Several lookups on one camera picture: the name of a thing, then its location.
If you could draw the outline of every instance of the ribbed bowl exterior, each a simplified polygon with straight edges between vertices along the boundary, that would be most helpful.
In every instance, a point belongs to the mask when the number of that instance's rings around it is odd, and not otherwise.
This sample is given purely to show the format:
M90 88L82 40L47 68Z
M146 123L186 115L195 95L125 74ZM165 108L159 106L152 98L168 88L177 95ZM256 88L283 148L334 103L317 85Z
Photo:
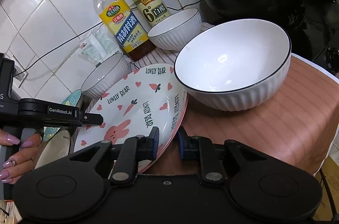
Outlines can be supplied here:
M258 106L271 98L284 82L289 70L291 55L271 77L252 86L229 93L202 93L186 88L199 102L223 111L240 111Z
M177 28L158 36L149 37L153 44L161 49L180 51L189 41L201 32L201 15L194 17Z
M126 60L122 59L118 64L109 72L101 81L96 85L86 90L84 94L91 99L99 99L108 89L110 89L115 83L121 80L124 76L128 75L129 70Z

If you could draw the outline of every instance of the fingernail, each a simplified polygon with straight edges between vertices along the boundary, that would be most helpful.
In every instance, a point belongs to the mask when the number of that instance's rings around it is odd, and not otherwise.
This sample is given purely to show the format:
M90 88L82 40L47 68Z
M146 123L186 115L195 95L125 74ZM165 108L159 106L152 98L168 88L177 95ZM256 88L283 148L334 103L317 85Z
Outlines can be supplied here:
M13 166L15 166L15 165L16 165L16 162L15 162L14 160L12 160L12 159L8 159L6 162L4 162L4 163L2 164L2 166L3 166L4 168L13 167Z
M10 144L17 145L20 143L20 140L16 138L15 136L8 134L6 135L6 141L9 142Z
M2 180L2 183L11 183L13 182L12 178Z
M0 179L5 179L9 176L9 172L5 169L3 169L2 171L0 171Z
M32 140L26 140L26 141L24 141L24 142L21 144L21 146L22 146L22 147L31 147L33 144L34 144L34 143L33 143Z

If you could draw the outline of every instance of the plate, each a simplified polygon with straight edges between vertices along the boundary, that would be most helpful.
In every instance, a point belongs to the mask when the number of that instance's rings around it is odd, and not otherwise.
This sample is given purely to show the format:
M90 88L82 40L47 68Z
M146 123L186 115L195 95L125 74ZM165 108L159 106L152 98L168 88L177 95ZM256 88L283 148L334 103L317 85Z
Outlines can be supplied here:
M90 113L101 114L100 126L82 126L74 152L103 139L122 144L127 138L160 130L157 158L177 132L187 107L187 92L174 76L173 65L153 64L137 69L114 84ZM138 171L151 166L139 163Z
M79 103L81 103L79 102L81 101L81 98L82 98L81 94L82 92L80 89L74 91L62 102L62 104L70 105L70 106L77 106ZM47 127L43 135L43 141L44 142L49 141L59 131L59 129L60 127Z
M59 131L46 145L35 168L42 167L69 154L71 136L68 130Z

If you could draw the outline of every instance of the hand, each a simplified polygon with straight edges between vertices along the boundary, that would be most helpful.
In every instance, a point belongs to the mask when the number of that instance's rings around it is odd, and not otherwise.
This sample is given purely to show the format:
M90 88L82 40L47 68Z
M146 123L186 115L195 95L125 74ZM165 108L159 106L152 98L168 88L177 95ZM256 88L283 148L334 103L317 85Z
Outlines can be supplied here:
M0 129L0 145L12 146L19 143L18 138ZM15 184L23 174L33 169L32 158L39 152L38 146L40 144L41 137L39 134L34 134L22 142L21 147L23 149L4 162L4 169L0 172L0 180L3 183Z

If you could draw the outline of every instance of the pink rabbit pattern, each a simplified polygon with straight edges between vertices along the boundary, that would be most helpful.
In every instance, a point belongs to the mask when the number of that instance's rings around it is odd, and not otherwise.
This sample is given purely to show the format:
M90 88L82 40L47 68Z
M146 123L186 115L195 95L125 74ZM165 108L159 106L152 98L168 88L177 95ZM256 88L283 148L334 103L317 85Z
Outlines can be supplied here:
M118 139L125 137L129 133L129 129L126 128L131 123L131 120L123 121L118 126L110 127L104 137L104 140L110 140L113 144L117 142Z

